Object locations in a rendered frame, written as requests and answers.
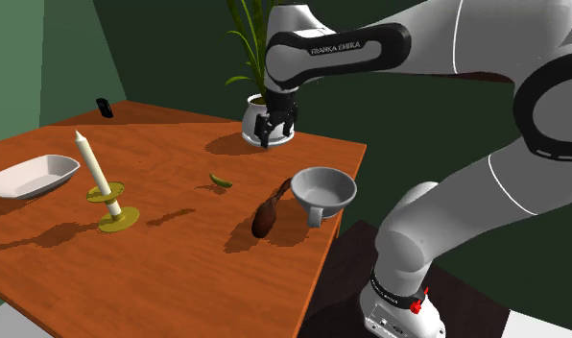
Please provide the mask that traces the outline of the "wooden table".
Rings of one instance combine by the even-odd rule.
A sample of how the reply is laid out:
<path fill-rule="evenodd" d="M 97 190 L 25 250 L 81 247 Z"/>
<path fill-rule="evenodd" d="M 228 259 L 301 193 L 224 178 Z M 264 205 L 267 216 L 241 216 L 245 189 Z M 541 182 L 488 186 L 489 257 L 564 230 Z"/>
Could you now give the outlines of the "wooden table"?
<path fill-rule="evenodd" d="M 0 298 L 58 338 L 296 338 L 340 218 L 310 228 L 285 194 L 267 237 L 253 237 L 251 221 L 304 168 L 355 176 L 365 146 L 296 133 L 256 148 L 237 121 L 129 101 L 112 109 L 0 141 L 1 171 L 79 158 L 78 131 L 106 178 L 125 185 L 119 204 L 140 212 L 128 229 L 99 231 L 107 209 L 86 199 L 86 168 L 38 199 L 0 198 Z"/>

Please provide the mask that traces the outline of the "green plant in white pot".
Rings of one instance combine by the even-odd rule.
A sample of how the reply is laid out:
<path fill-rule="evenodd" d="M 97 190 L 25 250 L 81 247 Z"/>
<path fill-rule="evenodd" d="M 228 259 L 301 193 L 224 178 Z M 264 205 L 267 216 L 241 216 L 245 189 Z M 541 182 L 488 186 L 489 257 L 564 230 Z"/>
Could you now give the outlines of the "green plant in white pot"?
<path fill-rule="evenodd" d="M 240 2 L 244 10 L 247 23 L 250 28 L 251 39 L 248 39 L 245 33 L 245 25 L 237 8 L 237 2 Z M 226 0 L 229 14 L 235 25 L 234 30 L 226 31 L 227 35 L 236 35 L 239 37 L 248 61 L 246 65 L 250 67 L 252 77 L 239 75 L 232 76 L 226 80 L 225 85 L 230 85 L 238 81 L 250 81 L 259 89 L 260 104 L 267 103 L 267 89 L 264 85 L 265 62 L 262 54 L 265 51 L 265 39 L 258 38 L 260 29 L 264 26 L 263 6 L 261 0 L 252 0 L 253 10 L 249 10 L 246 0 Z"/>

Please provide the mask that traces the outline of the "dark robot stand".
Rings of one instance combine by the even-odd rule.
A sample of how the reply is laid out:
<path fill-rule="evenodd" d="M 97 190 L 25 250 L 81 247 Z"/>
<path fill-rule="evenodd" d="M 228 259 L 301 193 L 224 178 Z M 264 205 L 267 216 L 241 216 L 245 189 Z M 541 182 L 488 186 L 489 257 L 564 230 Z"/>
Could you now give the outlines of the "dark robot stand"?
<path fill-rule="evenodd" d="M 377 228 L 363 220 L 332 242 L 298 338 L 378 338 L 364 326 L 359 295 L 376 261 Z M 446 338 L 501 338 L 510 310 L 433 264 L 422 283 Z"/>

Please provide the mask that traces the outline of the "white oblong dish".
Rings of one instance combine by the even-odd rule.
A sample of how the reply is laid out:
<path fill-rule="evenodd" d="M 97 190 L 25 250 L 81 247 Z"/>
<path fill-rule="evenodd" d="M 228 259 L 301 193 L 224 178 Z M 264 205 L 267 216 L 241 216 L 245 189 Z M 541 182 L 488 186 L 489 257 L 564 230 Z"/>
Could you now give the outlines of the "white oblong dish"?
<path fill-rule="evenodd" d="M 0 198 L 28 200 L 69 181 L 81 165 L 72 157 L 44 155 L 0 171 Z"/>

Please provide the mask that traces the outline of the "white candle in brass holder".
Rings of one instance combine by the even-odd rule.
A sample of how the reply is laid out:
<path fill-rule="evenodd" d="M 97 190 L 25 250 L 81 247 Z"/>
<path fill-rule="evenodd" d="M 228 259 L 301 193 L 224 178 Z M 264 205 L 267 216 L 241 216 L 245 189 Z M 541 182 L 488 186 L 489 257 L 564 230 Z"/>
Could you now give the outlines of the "white candle in brass holder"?
<path fill-rule="evenodd" d="M 107 180 L 87 138 L 78 131 L 75 131 L 75 143 L 96 183 L 87 192 L 86 199 L 92 204 L 104 204 L 108 210 L 99 220 L 98 229 L 106 233 L 128 229 L 138 220 L 140 212 L 135 207 L 119 205 L 118 197 L 125 191 L 125 185 Z"/>

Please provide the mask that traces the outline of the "brown wooden spoon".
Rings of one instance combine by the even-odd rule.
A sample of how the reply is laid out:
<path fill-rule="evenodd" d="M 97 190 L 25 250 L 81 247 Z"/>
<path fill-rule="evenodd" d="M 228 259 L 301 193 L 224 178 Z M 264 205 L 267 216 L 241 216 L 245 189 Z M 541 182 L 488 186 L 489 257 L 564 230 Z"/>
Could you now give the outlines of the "brown wooden spoon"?
<path fill-rule="evenodd" d="M 291 178 L 285 180 L 277 191 L 256 209 L 251 223 L 251 234 L 255 238 L 265 238 L 273 228 L 276 221 L 275 205 L 290 188 L 291 180 Z"/>

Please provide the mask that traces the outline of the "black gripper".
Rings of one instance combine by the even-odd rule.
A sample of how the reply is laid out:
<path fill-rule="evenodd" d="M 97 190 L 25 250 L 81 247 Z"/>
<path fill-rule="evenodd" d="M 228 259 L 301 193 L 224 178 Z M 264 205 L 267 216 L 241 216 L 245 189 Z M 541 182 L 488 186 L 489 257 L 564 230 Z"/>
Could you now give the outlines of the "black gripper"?
<path fill-rule="evenodd" d="M 295 99 L 295 92 L 280 93 L 266 90 L 266 106 L 270 114 L 272 124 L 283 122 L 282 134 L 289 137 L 294 131 L 294 123 L 298 118 L 298 104 Z M 255 118 L 254 134 L 259 138 L 260 146 L 268 148 L 269 135 L 271 134 L 271 124 L 269 117 L 257 114 Z"/>

